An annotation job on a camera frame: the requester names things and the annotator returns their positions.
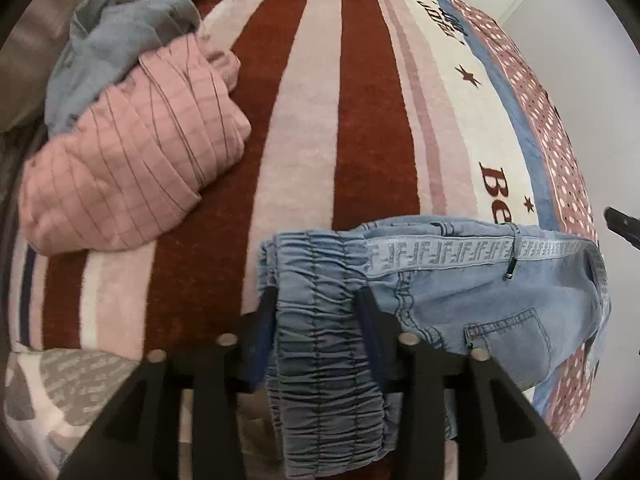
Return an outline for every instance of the jeans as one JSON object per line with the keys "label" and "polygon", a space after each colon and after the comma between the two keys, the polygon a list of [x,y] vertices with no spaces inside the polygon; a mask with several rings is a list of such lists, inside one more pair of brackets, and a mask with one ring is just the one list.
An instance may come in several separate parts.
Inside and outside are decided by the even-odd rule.
{"label": "jeans", "polygon": [[371,378],[351,306],[361,287],[403,330],[437,348],[486,348],[521,390],[594,336],[592,372],[610,311],[604,263],[590,240],[463,218],[277,234],[258,263],[258,288],[268,285],[279,292],[267,387],[291,478],[358,468],[395,446],[401,396],[383,396]]}

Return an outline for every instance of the polka dot pattern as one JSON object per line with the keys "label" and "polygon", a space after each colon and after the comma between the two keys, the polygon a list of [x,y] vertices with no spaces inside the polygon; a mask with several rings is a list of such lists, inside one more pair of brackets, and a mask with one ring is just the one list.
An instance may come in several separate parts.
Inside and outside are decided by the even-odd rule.
{"label": "polka dot pattern", "polygon": [[491,17],[461,0],[452,2],[476,31],[476,36],[492,53],[496,65],[502,67],[505,78],[510,82],[522,110],[529,119],[540,152],[545,157],[560,230],[597,240],[584,179],[578,169],[569,137],[545,89],[511,38]]}
{"label": "polka dot pattern", "polygon": [[[531,131],[544,155],[560,230],[597,242],[584,179],[569,137],[545,89],[511,38],[491,17],[461,0],[451,1],[492,54],[496,65],[502,68],[529,120]],[[546,421],[558,438],[571,431],[584,413],[593,380],[584,370],[584,346],[577,349],[560,368],[562,378],[547,407]]]}
{"label": "polka dot pattern", "polygon": [[558,438],[573,429],[587,407],[593,377],[585,372],[584,366],[584,345],[561,365],[562,376],[546,420]]}

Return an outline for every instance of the screw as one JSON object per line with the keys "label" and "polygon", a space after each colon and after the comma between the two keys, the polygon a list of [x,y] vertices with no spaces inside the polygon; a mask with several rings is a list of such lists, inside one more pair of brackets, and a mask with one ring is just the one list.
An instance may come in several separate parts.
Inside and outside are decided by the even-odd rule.
{"label": "screw", "polygon": [[416,346],[420,342],[420,338],[412,332],[402,332],[398,336],[398,341],[404,346]]}
{"label": "screw", "polygon": [[220,346],[233,346],[238,342],[238,336],[236,334],[231,334],[229,332],[225,332],[220,334],[216,338],[216,343]]}
{"label": "screw", "polygon": [[166,352],[159,348],[152,350],[146,355],[146,360],[153,364],[158,364],[164,362],[166,359]]}
{"label": "screw", "polygon": [[474,348],[471,351],[471,357],[481,363],[491,359],[491,354],[485,348]]}

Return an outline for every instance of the bedsheet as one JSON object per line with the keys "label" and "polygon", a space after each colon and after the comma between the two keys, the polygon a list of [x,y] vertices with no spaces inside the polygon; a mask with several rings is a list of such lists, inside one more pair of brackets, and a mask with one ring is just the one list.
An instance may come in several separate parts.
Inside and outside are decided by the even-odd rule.
{"label": "bedsheet", "polygon": [[[138,250],[46,258],[18,237],[14,351],[137,361],[154,348],[196,347],[255,308],[258,245],[281,230],[439,214],[597,240],[558,112],[481,11],[460,0],[201,0],[198,8],[203,33],[242,63],[232,96],[252,125],[244,159],[204,190],[180,227]],[[593,377],[583,361],[581,346],[527,392],[558,437],[588,401]],[[11,423],[6,407],[5,416]]]}

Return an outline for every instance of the jeans pocket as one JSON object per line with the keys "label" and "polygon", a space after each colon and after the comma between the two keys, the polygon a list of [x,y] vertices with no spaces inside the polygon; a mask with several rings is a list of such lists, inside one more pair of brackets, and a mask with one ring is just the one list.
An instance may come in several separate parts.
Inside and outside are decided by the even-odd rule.
{"label": "jeans pocket", "polygon": [[486,348],[521,390],[549,375],[551,343],[534,308],[496,321],[469,324],[465,338],[469,346]]}

